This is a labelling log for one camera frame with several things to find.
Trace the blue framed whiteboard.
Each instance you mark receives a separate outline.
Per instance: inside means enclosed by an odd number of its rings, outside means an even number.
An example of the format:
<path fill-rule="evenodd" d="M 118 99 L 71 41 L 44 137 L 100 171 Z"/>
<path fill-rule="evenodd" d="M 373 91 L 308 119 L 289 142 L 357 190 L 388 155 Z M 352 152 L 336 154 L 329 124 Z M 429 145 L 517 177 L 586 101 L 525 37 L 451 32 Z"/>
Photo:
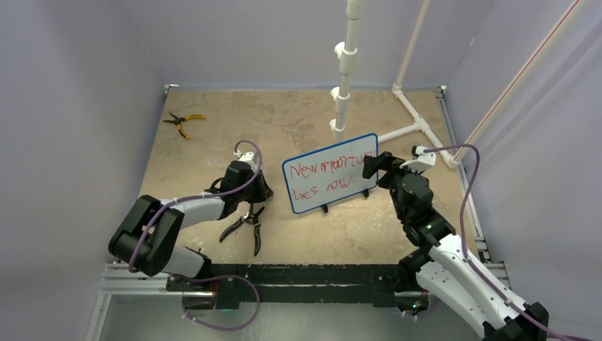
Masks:
<path fill-rule="evenodd" d="M 364 157 L 377 155 L 378 137 L 369 133 L 283 161 L 293 213 L 302 214 L 375 188 L 378 175 L 364 178 L 362 173 Z"/>

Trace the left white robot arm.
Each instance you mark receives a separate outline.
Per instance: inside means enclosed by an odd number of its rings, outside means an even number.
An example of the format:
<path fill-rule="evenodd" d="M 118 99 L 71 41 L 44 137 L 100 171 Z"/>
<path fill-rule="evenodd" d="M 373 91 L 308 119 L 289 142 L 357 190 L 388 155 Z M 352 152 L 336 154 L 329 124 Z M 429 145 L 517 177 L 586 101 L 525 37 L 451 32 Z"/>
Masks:
<path fill-rule="evenodd" d="M 204 192 L 165 201 L 140 196 L 109 241 L 109 253 L 147 276 L 159 273 L 184 277 L 193 290 L 212 280 L 210 260 L 200 252 L 176 245 L 184 228 L 218 221 L 234 213 L 239 203 L 258 204 L 273 196 L 263 171 L 250 161 L 231 162 L 223 177 Z"/>

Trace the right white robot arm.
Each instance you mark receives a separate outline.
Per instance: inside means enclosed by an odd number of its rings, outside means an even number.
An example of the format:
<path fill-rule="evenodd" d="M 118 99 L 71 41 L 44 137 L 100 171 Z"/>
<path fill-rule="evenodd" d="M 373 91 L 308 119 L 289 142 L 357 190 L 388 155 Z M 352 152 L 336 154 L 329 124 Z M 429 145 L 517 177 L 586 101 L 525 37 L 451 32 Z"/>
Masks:
<path fill-rule="evenodd" d="M 433 153 L 410 161 L 389 152 L 363 158 L 363 178 L 384 172 L 376 184 L 388 190 L 406 237 L 417 247 L 400 261 L 400 283 L 435 295 L 482 340 L 546 340 L 547 310 L 526 302 L 494 276 L 433 207 L 434 193 L 423 176 L 433 161 Z"/>

